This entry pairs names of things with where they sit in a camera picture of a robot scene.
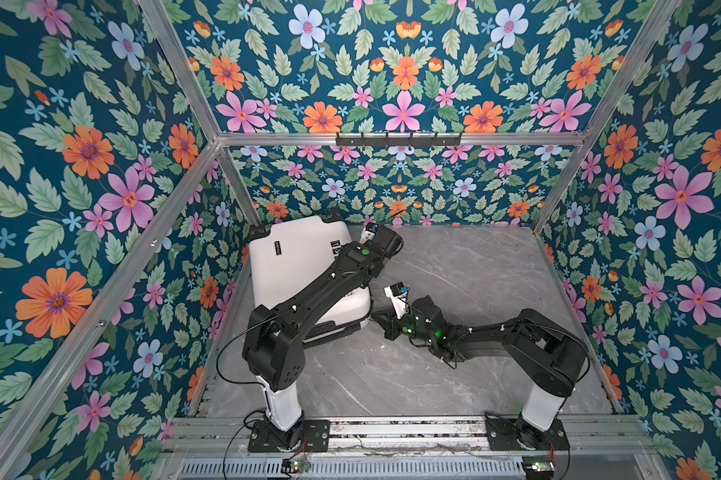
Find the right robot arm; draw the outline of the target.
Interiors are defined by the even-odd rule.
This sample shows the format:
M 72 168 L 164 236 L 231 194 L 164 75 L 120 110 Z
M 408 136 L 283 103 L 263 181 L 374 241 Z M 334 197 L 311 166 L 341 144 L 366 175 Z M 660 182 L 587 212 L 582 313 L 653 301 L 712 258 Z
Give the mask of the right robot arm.
M 428 296 L 414 302 L 397 296 L 391 303 L 371 314 L 386 339 L 404 336 L 452 369 L 477 358 L 507 357 L 533 382 L 516 419 L 484 414 L 492 445 L 549 451 L 569 447 L 558 415 L 590 370 L 588 349 L 575 335 L 530 308 L 504 322 L 467 326 L 447 321 Z

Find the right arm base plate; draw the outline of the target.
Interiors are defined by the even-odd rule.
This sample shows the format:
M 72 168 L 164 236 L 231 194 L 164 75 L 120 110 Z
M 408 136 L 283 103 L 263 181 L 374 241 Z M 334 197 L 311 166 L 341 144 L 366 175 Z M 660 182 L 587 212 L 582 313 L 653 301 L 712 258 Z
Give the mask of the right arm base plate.
M 554 418 L 548 430 L 541 431 L 521 416 L 509 418 L 485 412 L 486 438 L 492 451 L 567 451 L 570 450 L 563 424 Z

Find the white hard-shell suitcase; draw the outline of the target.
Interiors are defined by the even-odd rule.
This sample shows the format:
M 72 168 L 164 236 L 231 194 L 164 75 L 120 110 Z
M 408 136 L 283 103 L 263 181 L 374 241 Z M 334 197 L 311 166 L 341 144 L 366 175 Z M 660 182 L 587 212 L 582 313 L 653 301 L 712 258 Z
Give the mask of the white hard-shell suitcase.
M 352 236 L 338 212 L 274 224 L 252 232 L 250 269 L 254 304 L 274 308 L 324 273 Z M 304 338 L 304 346 L 348 336 L 368 324 L 372 299 L 358 288 L 338 301 Z

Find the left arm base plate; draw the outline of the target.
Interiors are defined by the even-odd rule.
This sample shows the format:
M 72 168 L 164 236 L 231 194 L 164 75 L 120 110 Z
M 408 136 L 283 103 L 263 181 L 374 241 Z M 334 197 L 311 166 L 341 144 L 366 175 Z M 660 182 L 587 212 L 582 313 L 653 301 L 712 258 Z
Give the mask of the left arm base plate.
M 278 430 L 270 420 L 256 420 L 248 452 L 250 453 L 324 453 L 328 451 L 330 442 L 330 427 L 328 420 L 300 419 L 288 431 Z

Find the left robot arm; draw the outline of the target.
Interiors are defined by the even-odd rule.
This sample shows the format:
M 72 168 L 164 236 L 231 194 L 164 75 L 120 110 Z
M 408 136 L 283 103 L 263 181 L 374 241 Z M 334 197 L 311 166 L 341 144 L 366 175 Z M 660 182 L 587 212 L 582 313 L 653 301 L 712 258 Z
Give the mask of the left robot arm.
M 304 430 L 304 410 L 296 380 L 306 365 L 306 337 L 342 298 L 378 278 L 387 260 L 402 250 L 402 237 L 390 228 L 369 224 L 360 241 L 350 241 L 330 255 L 310 283 L 268 307 L 256 306 L 242 347 L 242 358 L 264 386 L 266 425 L 289 446 Z

